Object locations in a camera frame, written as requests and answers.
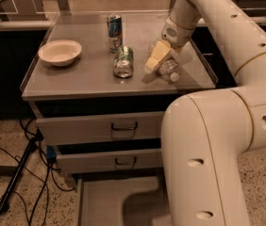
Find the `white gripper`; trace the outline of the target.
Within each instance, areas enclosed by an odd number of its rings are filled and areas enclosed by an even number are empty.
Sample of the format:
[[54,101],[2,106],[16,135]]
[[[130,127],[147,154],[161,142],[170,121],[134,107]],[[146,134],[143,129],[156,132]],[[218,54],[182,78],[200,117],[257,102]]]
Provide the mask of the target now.
[[159,40],[153,48],[153,51],[145,63],[145,71],[153,73],[159,65],[170,55],[171,47],[172,56],[178,64],[186,64],[192,61],[192,54],[183,47],[191,38],[194,28],[184,28],[174,23],[168,18],[163,26],[161,36],[163,40]]

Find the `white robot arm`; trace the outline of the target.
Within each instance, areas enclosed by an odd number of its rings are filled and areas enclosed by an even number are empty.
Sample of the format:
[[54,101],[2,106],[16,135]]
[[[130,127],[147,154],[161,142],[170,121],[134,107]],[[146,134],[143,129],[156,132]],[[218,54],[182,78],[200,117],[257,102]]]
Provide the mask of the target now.
[[231,0],[176,0],[161,32],[181,50],[204,20],[236,85],[166,109],[161,151],[173,226],[250,226],[238,157],[266,146],[266,32]]

